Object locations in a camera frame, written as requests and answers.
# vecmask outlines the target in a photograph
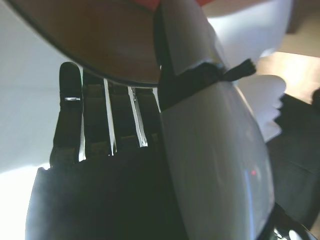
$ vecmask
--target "black mat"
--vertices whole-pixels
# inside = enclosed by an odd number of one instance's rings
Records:
[[[275,200],[310,229],[320,211],[320,112],[289,95],[282,102],[282,134],[267,144]]]

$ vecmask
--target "red object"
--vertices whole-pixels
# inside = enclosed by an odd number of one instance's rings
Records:
[[[155,10],[160,0],[132,0],[139,5],[142,5],[148,9]],[[200,6],[213,2],[214,0],[196,0]]]

